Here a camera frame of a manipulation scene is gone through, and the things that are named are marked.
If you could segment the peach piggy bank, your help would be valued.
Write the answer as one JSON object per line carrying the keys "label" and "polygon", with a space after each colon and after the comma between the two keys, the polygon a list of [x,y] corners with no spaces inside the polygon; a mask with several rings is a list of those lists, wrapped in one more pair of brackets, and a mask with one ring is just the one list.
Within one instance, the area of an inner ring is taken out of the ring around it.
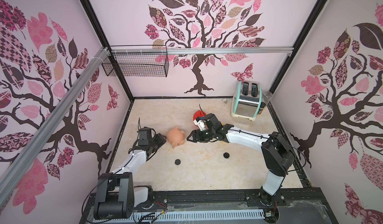
{"label": "peach piggy bank", "polygon": [[185,133],[178,127],[174,127],[167,133],[167,141],[171,144],[172,148],[175,149],[185,143]]}

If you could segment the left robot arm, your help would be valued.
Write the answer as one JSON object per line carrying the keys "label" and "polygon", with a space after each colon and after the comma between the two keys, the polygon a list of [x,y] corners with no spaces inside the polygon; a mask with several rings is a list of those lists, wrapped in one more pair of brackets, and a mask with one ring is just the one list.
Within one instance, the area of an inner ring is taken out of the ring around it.
{"label": "left robot arm", "polygon": [[166,142],[166,136],[156,133],[153,128],[138,130],[138,137],[126,160],[98,179],[93,208],[95,220],[128,219],[135,207],[149,201],[152,187],[134,187],[133,176]]}

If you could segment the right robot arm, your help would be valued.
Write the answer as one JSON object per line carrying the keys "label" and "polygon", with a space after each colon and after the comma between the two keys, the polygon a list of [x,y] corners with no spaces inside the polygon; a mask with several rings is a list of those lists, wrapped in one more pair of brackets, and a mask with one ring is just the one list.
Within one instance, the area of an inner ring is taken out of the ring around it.
{"label": "right robot arm", "polygon": [[280,190],[287,172],[296,159],[293,147],[278,132],[259,134],[244,131],[232,124],[222,124],[217,117],[210,113],[195,119],[198,129],[193,130],[187,141],[193,143],[209,143],[223,141],[243,145],[259,151],[263,155],[268,173],[261,187],[262,200],[271,199]]}

